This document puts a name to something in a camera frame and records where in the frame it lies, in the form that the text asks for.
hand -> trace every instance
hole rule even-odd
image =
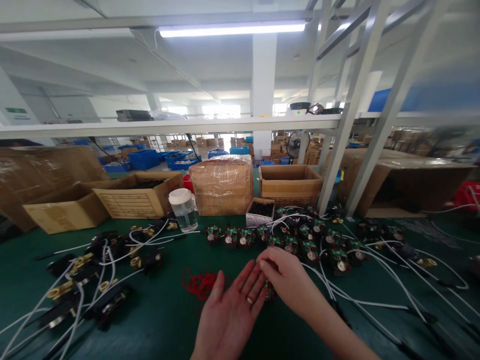
[[[283,302],[304,320],[311,309],[327,303],[295,255],[271,246],[256,261]]]
[[[225,275],[218,272],[201,311],[191,360],[240,357],[265,302],[265,279],[259,265],[250,260],[224,293]]]

cardboard box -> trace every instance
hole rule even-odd
[[[213,157],[190,167],[200,216],[244,215],[254,196],[250,155]]]
[[[260,194],[277,206],[317,205],[323,179],[307,165],[260,166]]]
[[[263,216],[263,215],[258,215],[258,214],[252,214],[250,213],[250,209],[252,208],[253,203],[260,203],[260,204],[273,204],[273,210],[271,211],[271,216]],[[270,200],[270,199],[262,199],[259,197],[254,197],[250,201],[250,205],[248,206],[248,209],[246,210],[246,226],[259,226],[263,225],[266,223],[270,223],[274,220],[274,214],[275,214],[275,200]]]
[[[148,189],[131,189],[138,183],[165,180]],[[134,172],[104,188],[94,188],[113,219],[157,219],[172,211],[169,194],[184,188],[179,171]]]
[[[92,189],[116,182],[78,182],[31,201],[23,208],[47,234],[95,228],[108,219],[109,213]]]
[[[346,202],[367,149],[346,149],[340,168],[344,181],[338,198]],[[368,180],[356,213],[363,218],[417,218],[439,211],[473,166],[383,149]]]
[[[0,212],[24,233],[37,224],[23,208],[75,184],[109,180],[89,146],[0,148]]]

plastic bottle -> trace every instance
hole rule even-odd
[[[168,201],[183,233],[194,231],[199,226],[190,190],[186,188],[173,190],[168,194]]]

small box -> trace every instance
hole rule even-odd
[[[317,204],[323,179],[307,165],[259,167],[258,175],[261,197],[277,206]]]
[[[92,189],[117,182],[78,182],[31,201],[23,208],[47,234],[95,228],[109,217],[109,213]]]
[[[164,180],[147,189],[131,189],[138,183]],[[182,173],[178,171],[135,172],[117,179],[111,186],[94,188],[113,219],[157,219],[172,211],[169,194],[184,188]]]
[[[249,211],[250,211],[253,203],[273,204],[273,210],[271,212],[271,216],[263,216],[263,215],[250,213]],[[246,214],[245,214],[246,226],[251,227],[251,226],[258,226],[258,225],[263,225],[263,224],[266,224],[266,223],[270,223],[274,220],[274,214],[275,214],[275,200],[262,199],[262,198],[259,198],[259,197],[254,197],[250,201],[250,205],[248,206],[248,209],[246,210]]]

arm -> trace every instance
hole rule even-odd
[[[283,302],[310,325],[337,358],[379,359],[325,300],[296,256],[269,247],[257,262]]]

